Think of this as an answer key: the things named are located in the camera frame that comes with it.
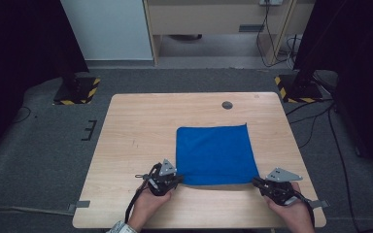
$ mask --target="wooden tabletop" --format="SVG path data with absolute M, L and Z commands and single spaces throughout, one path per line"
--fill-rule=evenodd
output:
M 222 103 L 228 101 L 232 109 Z M 273 92 L 117 94 L 112 98 L 76 210 L 77 228 L 110 228 L 125 210 L 154 164 L 175 161 L 176 131 L 181 126 L 247 123 L 254 159 L 265 178 L 275 167 L 300 175 L 301 191 L 317 194 L 293 138 L 280 99 Z M 315 209 L 316 226 L 326 220 Z M 183 184 L 146 228 L 283 227 L 259 190 L 251 184 L 191 187 Z

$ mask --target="person's left hand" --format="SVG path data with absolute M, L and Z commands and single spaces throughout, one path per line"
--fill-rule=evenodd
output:
M 171 199 L 173 189 L 169 190 L 163 196 L 155 196 L 147 188 L 142 191 L 134 204 L 132 216 L 129 218 L 128 225 L 137 232 L 141 232 L 142 227 L 156 213 L 156 211 Z

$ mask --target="black circular hole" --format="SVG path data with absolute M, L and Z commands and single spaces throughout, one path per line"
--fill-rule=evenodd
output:
M 229 109 L 232 109 L 232 103 L 229 102 L 229 101 L 225 101 L 222 103 L 222 107 L 229 110 Z

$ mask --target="sleeve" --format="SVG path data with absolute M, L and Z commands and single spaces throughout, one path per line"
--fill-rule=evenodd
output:
M 132 227 L 123 221 L 117 222 L 107 233 L 137 233 Z

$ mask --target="blue cloth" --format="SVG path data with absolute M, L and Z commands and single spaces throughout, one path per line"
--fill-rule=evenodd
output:
M 247 124 L 180 127 L 176 167 L 189 185 L 250 183 L 258 170 Z

